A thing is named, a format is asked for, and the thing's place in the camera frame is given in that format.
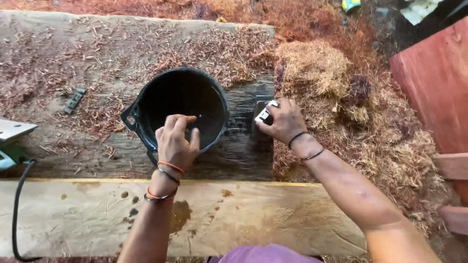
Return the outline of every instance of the wooden board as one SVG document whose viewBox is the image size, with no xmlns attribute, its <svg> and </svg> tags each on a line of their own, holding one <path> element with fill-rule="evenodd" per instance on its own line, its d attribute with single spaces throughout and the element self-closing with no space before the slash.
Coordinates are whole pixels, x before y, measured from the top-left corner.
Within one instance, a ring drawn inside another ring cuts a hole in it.
<svg viewBox="0 0 468 263">
<path fill-rule="evenodd" d="M 468 153 L 439 154 L 434 163 L 444 178 L 468 180 Z"/>
<path fill-rule="evenodd" d="M 35 179 L 25 183 L 18 219 L 27 256 L 115 256 L 149 181 Z M 0 256 L 12 256 L 16 181 L 0 181 Z M 175 197 L 169 256 L 222 255 L 240 245 L 285 245 L 304 255 L 366 253 L 360 229 L 321 184 L 186 180 Z"/>
<path fill-rule="evenodd" d="M 390 68 L 440 152 L 468 152 L 468 17 L 394 55 Z"/>
<path fill-rule="evenodd" d="M 444 206 L 439 212 L 450 232 L 468 235 L 468 207 Z"/>
<path fill-rule="evenodd" d="M 71 122 L 74 121 L 72 118 L 63 120 L 57 116 L 64 114 L 63 108 L 69 99 L 61 97 L 60 94 L 68 88 L 88 88 L 87 95 L 79 105 L 80 109 L 88 106 L 116 108 L 116 112 L 119 113 L 130 105 L 145 83 L 157 74 L 157 71 L 153 72 L 151 67 L 160 66 L 155 63 L 158 57 L 151 51 L 156 52 L 162 46 L 186 41 L 189 42 L 184 45 L 188 46 L 195 42 L 197 37 L 209 35 L 211 30 L 236 33 L 239 27 L 241 26 L 233 23 L 214 21 L 0 11 L 0 35 L 2 39 L 7 39 L 0 41 L 2 49 L 0 63 L 9 65 L 15 61 L 11 57 L 18 52 L 13 45 L 19 39 L 16 35 L 31 34 L 33 40 L 40 39 L 38 44 L 31 41 L 31 47 L 22 47 L 35 48 L 38 54 L 48 54 L 49 50 L 59 50 L 60 54 L 69 54 L 77 52 L 74 50 L 76 46 L 80 46 L 78 52 L 83 53 L 83 57 L 70 55 L 70 58 L 61 62 L 60 69 L 64 68 L 64 72 L 73 69 L 76 75 L 72 75 L 62 86 L 57 86 L 58 91 L 54 89 L 50 91 L 51 94 L 37 95 L 15 108 L 15 115 L 19 121 L 39 125 L 31 136 L 22 140 L 22 145 L 29 155 L 39 161 L 31 170 L 31 175 L 50 177 L 54 174 L 62 178 L 150 178 L 154 167 L 138 138 L 132 138 L 122 132 L 112 132 L 104 142 L 101 142 L 103 138 L 97 137 L 96 134 L 71 126 Z M 265 43 L 262 45 L 274 41 L 272 26 L 249 25 L 249 27 L 254 31 L 263 32 Z M 149 37 L 142 38 L 141 35 L 145 32 Z M 213 40 L 206 38 L 199 45 L 201 48 L 206 45 L 209 50 L 209 45 L 213 45 L 210 41 Z M 103 61 L 116 63 L 117 59 L 122 59 L 127 64 L 117 63 L 112 64 L 110 68 L 103 68 Z M 181 66 L 192 65 L 181 63 Z M 44 69 L 49 68 L 52 72 L 55 66 L 57 65 L 54 63 L 47 64 L 44 65 Z M 209 68 L 203 65 L 193 67 Z M 37 70 L 42 70 L 44 73 L 44 69 L 33 68 L 31 74 L 39 74 Z M 104 74 L 109 71 L 118 72 L 118 77 L 108 79 Z M 254 82 L 237 85 L 227 91 L 230 108 L 228 129 L 218 144 L 196 160 L 194 168 L 187 173 L 187 178 L 272 180 L 273 142 L 253 140 L 251 124 L 255 95 L 258 93 L 273 95 L 273 73 L 265 71 L 254 79 Z M 24 88 L 20 85 L 22 81 L 23 79 L 16 79 L 12 80 L 12 83 L 0 83 L 0 89 Z M 96 127 L 99 129 L 99 125 L 103 123 L 97 122 L 90 129 Z M 8 174 L 2 176 L 19 176 L 22 169 L 10 170 Z"/>
</svg>

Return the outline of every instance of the bucket handle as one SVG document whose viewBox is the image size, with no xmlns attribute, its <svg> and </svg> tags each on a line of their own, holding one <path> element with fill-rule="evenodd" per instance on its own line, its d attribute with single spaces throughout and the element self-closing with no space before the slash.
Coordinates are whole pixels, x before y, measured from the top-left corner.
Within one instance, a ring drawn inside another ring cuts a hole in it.
<svg viewBox="0 0 468 263">
<path fill-rule="evenodd" d="M 125 126 L 127 126 L 127 128 L 130 130 L 130 131 L 135 131 L 136 130 L 136 122 L 131 124 L 127 117 L 131 114 L 132 112 L 132 109 L 133 109 L 133 105 L 135 103 L 132 103 L 128 108 L 126 108 L 124 111 L 122 111 L 122 113 L 120 114 L 120 118 L 122 119 L 122 121 L 124 122 Z"/>
<path fill-rule="evenodd" d="M 158 166 L 158 159 L 156 159 L 156 157 L 153 155 L 153 152 L 148 150 L 146 154 L 148 155 L 148 158 L 153 163 L 153 165 Z"/>
</svg>

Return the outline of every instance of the person's left hand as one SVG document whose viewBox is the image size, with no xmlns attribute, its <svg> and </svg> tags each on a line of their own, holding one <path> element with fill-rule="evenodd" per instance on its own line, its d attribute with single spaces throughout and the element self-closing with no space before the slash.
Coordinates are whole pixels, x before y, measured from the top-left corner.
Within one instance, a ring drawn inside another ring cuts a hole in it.
<svg viewBox="0 0 468 263">
<path fill-rule="evenodd" d="M 159 161 L 165 161 L 186 171 L 200 150 L 200 131 L 192 130 L 190 142 L 185 139 L 187 123 L 197 120 L 195 116 L 169 115 L 164 127 L 156 130 Z"/>
</svg>

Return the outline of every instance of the black plastic pot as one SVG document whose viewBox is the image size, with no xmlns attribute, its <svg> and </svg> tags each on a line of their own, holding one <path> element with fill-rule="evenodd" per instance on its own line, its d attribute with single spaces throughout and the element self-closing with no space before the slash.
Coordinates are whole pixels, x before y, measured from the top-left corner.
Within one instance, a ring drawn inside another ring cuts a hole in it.
<svg viewBox="0 0 468 263">
<path fill-rule="evenodd" d="M 197 127 L 203 153 L 219 141 L 226 129 L 229 119 L 226 94 L 212 76 L 192 68 L 165 71 L 143 87 L 120 117 L 127 128 L 139 136 L 155 166 L 158 144 L 154 132 L 164 126 L 166 117 L 172 114 L 197 116 L 197 121 L 188 125 L 185 137 L 189 139 L 190 131 Z"/>
</svg>

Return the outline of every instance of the black power cord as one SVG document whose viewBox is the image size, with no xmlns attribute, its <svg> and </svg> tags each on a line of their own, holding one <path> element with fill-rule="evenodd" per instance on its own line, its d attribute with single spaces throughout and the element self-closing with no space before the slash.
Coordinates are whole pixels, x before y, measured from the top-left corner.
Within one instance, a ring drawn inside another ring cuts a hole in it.
<svg viewBox="0 0 468 263">
<path fill-rule="evenodd" d="M 29 169 L 36 163 L 37 161 L 34 159 L 31 159 L 29 161 L 26 161 L 24 163 L 29 163 L 26 169 L 23 172 L 23 175 L 20 178 L 20 181 L 18 183 L 18 187 L 16 188 L 16 193 L 15 193 L 15 204 L 13 206 L 13 223 L 12 223 L 12 230 L 11 230 L 11 241 L 13 244 L 13 254 L 15 255 L 15 258 L 18 261 L 21 262 L 31 262 L 34 260 L 41 259 L 42 257 L 31 257 L 31 258 L 24 258 L 20 255 L 18 252 L 18 244 L 16 240 L 16 225 L 18 221 L 18 203 L 20 202 L 20 194 L 21 194 L 21 188 L 23 188 L 24 181 L 26 180 L 26 175 L 29 172 Z"/>
</svg>

